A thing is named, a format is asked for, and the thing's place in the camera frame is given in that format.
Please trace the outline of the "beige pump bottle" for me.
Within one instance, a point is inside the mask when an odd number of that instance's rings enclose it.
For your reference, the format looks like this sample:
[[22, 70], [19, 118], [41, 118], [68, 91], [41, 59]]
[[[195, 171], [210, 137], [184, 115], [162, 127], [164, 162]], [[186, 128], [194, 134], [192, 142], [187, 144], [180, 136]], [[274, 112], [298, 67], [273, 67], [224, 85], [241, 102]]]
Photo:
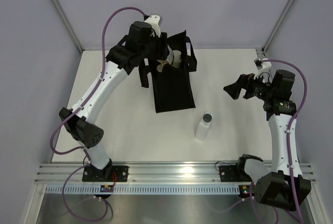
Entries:
[[156, 67], [156, 70], [159, 72], [159, 73], [161, 73], [162, 71], [163, 71], [163, 68], [165, 67], [165, 66], [168, 66], [169, 65], [169, 63], [166, 61], [166, 60], [158, 60], [158, 65], [157, 65], [157, 67]]

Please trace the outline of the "green bottle white cap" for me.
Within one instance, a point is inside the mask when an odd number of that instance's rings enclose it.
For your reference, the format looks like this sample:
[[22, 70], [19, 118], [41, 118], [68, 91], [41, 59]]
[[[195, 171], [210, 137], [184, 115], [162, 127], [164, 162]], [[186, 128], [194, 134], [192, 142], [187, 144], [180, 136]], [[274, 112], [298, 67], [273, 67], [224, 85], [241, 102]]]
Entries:
[[173, 61], [172, 61], [172, 66], [175, 68], [180, 68], [181, 63], [182, 63], [182, 52], [179, 50], [173, 50]]

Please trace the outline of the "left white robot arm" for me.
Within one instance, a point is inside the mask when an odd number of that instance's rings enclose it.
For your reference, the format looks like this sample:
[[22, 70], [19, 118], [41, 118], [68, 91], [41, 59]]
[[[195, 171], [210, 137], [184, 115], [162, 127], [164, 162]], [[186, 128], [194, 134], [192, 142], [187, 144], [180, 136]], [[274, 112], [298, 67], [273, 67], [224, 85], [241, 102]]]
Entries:
[[87, 166], [99, 181], [112, 175], [112, 160], [101, 143], [104, 131], [95, 125], [108, 98], [144, 59], [165, 60], [169, 56], [167, 34], [160, 29], [161, 16], [135, 21], [129, 32], [105, 56], [100, 75], [70, 109], [62, 108], [60, 119], [66, 131], [80, 143], [91, 159]]

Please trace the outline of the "amber clear bottle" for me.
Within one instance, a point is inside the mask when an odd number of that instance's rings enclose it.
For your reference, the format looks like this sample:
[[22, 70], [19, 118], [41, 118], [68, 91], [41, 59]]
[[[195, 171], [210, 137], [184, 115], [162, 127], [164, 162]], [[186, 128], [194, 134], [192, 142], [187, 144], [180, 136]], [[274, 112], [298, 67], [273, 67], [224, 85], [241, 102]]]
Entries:
[[166, 62], [169, 64], [169, 65], [172, 65], [173, 62], [174, 62], [174, 53], [173, 53], [173, 50], [168, 47], [168, 51], [169, 51], [169, 54], [166, 58]]

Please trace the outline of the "white bottle grey cap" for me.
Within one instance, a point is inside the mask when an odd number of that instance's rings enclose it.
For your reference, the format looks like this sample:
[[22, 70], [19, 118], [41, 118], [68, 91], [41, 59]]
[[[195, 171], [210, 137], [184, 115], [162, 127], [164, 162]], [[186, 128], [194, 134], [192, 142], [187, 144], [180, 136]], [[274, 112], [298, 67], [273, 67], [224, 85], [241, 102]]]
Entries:
[[195, 133], [196, 139], [200, 141], [205, 141], [205, 139], [208, 136], [213, 119], [214, 115], [211, 112], [205, 112], [203, 114], [196, 129]]

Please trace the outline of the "black canvas bag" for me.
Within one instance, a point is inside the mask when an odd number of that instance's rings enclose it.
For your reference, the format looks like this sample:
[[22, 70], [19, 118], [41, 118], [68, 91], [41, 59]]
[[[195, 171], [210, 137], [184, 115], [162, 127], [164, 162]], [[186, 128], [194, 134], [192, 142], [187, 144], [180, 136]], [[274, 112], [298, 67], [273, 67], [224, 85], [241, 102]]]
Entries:
[[[187, 44], [190, 44], [190, 53], [187, 52]], [[196, 107], [189, 74], [197, 71], [197, 59], [186, 31], [168, 37], [168, 46], [182, 53], [179, 68], [166, 65], [158, 72], [159, 62], [154, 60], [149, 60], [148, 65], [142, 61], [138, 67], [142, 87], [149, 87], [148, 74], [151, 74], [156, 113]]]

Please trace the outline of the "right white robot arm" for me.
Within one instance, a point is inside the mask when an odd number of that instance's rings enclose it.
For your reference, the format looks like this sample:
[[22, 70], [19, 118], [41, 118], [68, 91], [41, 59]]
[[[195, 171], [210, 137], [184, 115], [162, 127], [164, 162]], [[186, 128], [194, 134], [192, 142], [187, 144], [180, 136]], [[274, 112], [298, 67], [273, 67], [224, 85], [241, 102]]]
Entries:
[[271, 82], [254, 74], [242, 74], [235, 83], [223, 88], [234, 100], [243, 89], [244, 99], [263, 100], [272, 139], [271, 169], [260, 157], [243, 154], [231, 167], [233, 173], [242, 181], [252, 180], [257, 203], [291, 212], [311, 192], [311, 182], [303, 177], [296, 151], [297, 107], [290, 100], [294, 79], [295, 74], [286, 70], [277, 70]]

